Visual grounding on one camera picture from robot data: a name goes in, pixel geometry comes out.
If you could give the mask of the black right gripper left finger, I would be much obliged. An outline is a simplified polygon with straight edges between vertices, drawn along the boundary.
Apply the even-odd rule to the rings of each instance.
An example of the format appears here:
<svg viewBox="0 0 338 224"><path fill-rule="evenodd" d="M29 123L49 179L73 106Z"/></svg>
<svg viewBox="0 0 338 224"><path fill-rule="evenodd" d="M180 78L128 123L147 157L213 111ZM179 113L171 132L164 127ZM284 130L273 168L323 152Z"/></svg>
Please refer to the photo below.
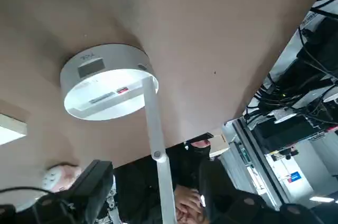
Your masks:
<svg viewBox="0 0 338 224"><path fill-rule="evenodd" d="M52 192L33 186L1 189L45 193L29 208L16 211L12 204L1 205L1 223L94 223L114 181L112 162L94 160L65 191Z"/></svg>

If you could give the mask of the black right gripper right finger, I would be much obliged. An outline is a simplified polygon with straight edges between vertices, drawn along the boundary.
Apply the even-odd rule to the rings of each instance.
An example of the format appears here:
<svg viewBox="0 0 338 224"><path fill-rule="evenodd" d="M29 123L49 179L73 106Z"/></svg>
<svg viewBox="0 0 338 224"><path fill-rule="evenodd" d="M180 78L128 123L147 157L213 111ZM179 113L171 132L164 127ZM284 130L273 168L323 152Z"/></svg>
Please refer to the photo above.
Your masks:
<svg viewBox="0 0 338 224"><path fill-rule="evenodd" d="M275 210L261 196L236 189L220 161L201 162L199 192L209 223L322 223L300 204L282 204Z"/></svg>

